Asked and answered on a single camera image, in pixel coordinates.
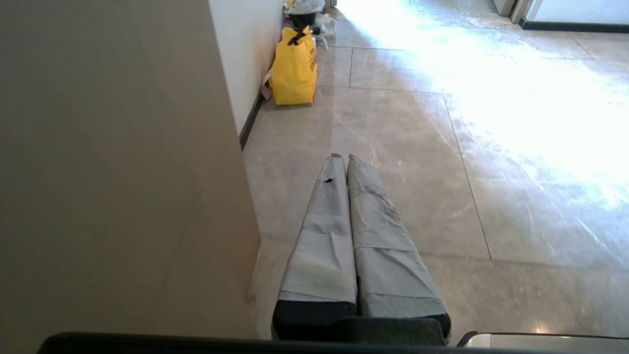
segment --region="beige wall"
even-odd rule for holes
[[[259,249],[206,1],[0,4],[0,352],[255,337]]]

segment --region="door frame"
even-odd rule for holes
[[[511,14],[511,22],[515,24],[520,23],[520,20],[524,17],[524,13],[528,10],[531,2],[532,0],[518,0]]]

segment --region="white wall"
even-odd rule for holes
[[[533,0],[525,18],[538,22],[629,25],[629,1]]]
[[[209,0],[238,133],[279,41],[286,0]]]

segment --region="plastic bag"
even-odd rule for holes
[[[315,98],[317,62],[315,41],[306,27],[301,35],[285,27],[277,44],[270,84],[278,106],[303,105]]]
[[[315,33],[318,33],[315,37],[317,43],[322,45],[325,50],[328,50],[328,40],[336,33],[336,21],[330,17],[330,14],[316,14],[313,28]]]
[[[325,7],[325,0],[288,0],[284,7],[289,14],[317,13]]]

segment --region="white plastic bag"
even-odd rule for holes
[[[325,50],[328,50],[328,39],[336,33],[335,20],[330,17],[330,14],[316,14],[313,28],[319,28],[320,32],[315,36],[317,43],[319,43]]]
[[[288,14],[317,13],[325,7],[325,0],[288,0],[284,7]]]

